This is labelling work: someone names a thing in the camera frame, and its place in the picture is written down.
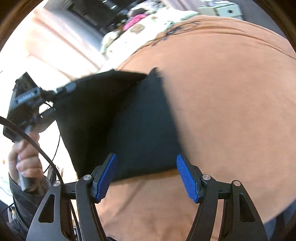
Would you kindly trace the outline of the person left hand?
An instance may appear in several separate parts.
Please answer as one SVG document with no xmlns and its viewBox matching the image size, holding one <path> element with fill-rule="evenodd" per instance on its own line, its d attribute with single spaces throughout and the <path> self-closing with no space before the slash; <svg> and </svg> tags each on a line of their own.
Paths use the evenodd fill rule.
<svg viewBox="0 0 296 241">
<path fill-rule="evenodd" d="M 26 140 L 15 142 L 8 157 L 9 174 L 16 184 L 19 182 L 19 172 L 23 177 L 33 178 L 36 184 L 43 179 L 43 168 L 39 152 Z"/>
</svg>

